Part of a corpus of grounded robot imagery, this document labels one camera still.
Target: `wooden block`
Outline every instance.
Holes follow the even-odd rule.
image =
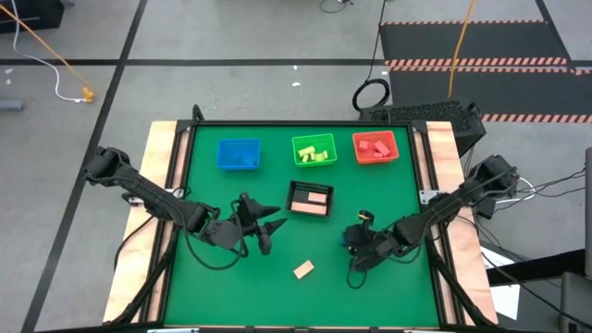
[[[310,203],[292,203],[291,210],[302,213],[312,213],[320,215],[327,214],[326,206]]]
[[[358,148],[362,151],[365,152],[368,150],[368,146],[369,146],[369,142],[366,140],[360,140],[360,142],[358,143]]]
[[[300,265],[300,267],[294,269],[294,275],[298,279],[304,278],[304,276],[310,273],[314,268],[313,263],[311,263],[310,260],[307,260],[304,264]]]
[[[327,195],[323,193],[310,192],[308,193],[308,201],[325,204],[327,202]]]
[[[383,156],[389,156],[390,150],[382,141],[374,142],[374,148],[378,150]]]

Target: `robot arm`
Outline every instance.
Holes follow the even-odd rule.
[[[98,147],[94,157],[84,168],[85,178],[92,184],[105,187],[119,186],[143,199],[146,211],[157,218],[172,220],[191,234],[199,234],[200,241],[234,249],[245,236],[256,236],[263,254],[271,252],[271,234],[281,227],[286,218],[260,226],[259,218],[270,216],[279,207],[262,206],[248,193],[242,193],[233,204],[238,204],[237,213],[226,220],[219,220],[220,209],[205,203],[192,203],[176,198],[142,177],[130,165],[130,158],[115,148]]]
[[[363,218],[362,224],[349,226],[344,232],[344,244],[352,255],[351,269],[365,272],[391,255],[408,254],[419,247],[432,226],[451,222],[462,207],[479,205],[484,210],[480,214],[490,216],[495,198],[515,191],[518,178],[516,168],[503,157],[490,156],[471,169],[467,180],[456,191],[432,198],[423,213],[393,222],[392,229],[373,231],[372,223]],[[362,211],[360,216],[368,217],[368,214]]]

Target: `metal bracket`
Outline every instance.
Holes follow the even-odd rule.
[[[429,204],[433,197],[443,193],[443,191],[421,190],[419,191],[419,201],[421,204]]]
[[[177,199],[181,199],[185,195],[185,191],[183,189],[165,189],[165,191],[173,193],[173,195]],[[121,199],[123,199],[126,203],[128,203],[131,206],[137,206],[144,203],[144,200],[138,198],[137,196],[129,192],[121,194]]]

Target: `red block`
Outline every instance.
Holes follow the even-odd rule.
[[[368,141],[366,141],[366,140],[360,140],[360,144],[358,144],[358,147],[360,148],[360,150],[362,152],[365,152],[365,151],[368,150],[368,145],[369,145]]]
[[[387,148],[387,146],[384,143],[382,143],[382,141],[374,142],[374,148],[378,150],[378,152],[381,153],[383,156],[390,155],[389,148]]]

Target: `black floor line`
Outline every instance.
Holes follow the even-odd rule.
[[[64,64],[57,59],[44,59],[54,66]],[[116,66],[119,59],[66,59],[71,66]],[[223,66],[369,66],[372,59],[128,59],[126,66],[159,67],[223,67]],[[377,59],[375,66],[384,65]],[[44,66],[30,59],[0,59],[0,66]]]
[[[549,10],[547,9],[547,5],[545,5],[545,2],[543,0],[535,0],[535,1],[536,1],[536,6],[538,7],[538,11],[540,12],[540,15],[543,17],[543,19],[549,25],[549,30],[553,34],[553,38],[555,38],[555,40],[557,40],[557,42],[561,45],[561,47],[565,51],[565,54],[567,55],[568,63],[571,63],[572,58],[570,57],[570,53],[567,52],[567,48],[565,47],[565,43],[563,42],[563,39],[561,38],[561,36],[559,35],[559,32],[557,31],[557,27],[555,26],[555,22],[553,22],[553,18],[551,17],[551,14],[549,13]]]
[[[126,66],[126,61],[130,56],[131,46],[133,45],[133,41],[138,31],[138,27],[140,26],[140,21],[142,20],[142,15],[144,13],[144,9],[146,8],[147,1],[148,0],[140,0],[138,8],[136,9],[136,13],[129,27],[128,36],[123,45],[123,49],[121,50],[119,60],[117,61],[117,67],[115,68],[113,78],[111,79],[111,83],[109,84],[109,88],[107,89],[107,92],[105,94],[105,100],[103,101],[103,105],[101,106],[101,111],[99,112],[99,116],[97,117],[96,122],[94,124],[94,129],[92,130],[92,135],[89,140],[89,144],[86,148],[86,153],[84,154],[84,159],[82,160],[82,164],[80,165],[80,170],[74,182],[72,193],[70,194],[70,197],[68,199],[68,204],[66,205],[64,215],[62,216],[59,228],[57,229],[54,243],[52,244],[52,248],[47,257],[47,261],[45,262],[45,267],[43,268],[41,278],[39,279],[39,283],[37,284],[37,288],[33,295],[31,305],[29,306],[29,311],[27,312],[27,316],[25,317],[25,321],[23,322],[21,332],[33,332],[37,326],[37,322],[43,309],[45,298],[47,297],[47,292],[49,291],[52,280],[54,279],[57,265],[59,263],[59,258],[62,255],[64,246],[66,245],[66,239],[68,238],[68,233],[70,231],[70,227],[72,226],[72,221],[74,219],[74,215],[76,213],[80,197],[82,196],[82,191],[84,190],[84,165],[86,161],[88,161],[93,156],[94,150],[96,149],[99,140],[101,139],[101,135],[103,133],[107,117],[109,116],[111,105],[113,104],[113,100],[117,93],[117,87],[119,86],[119,82],[121,81],[121,76]]]

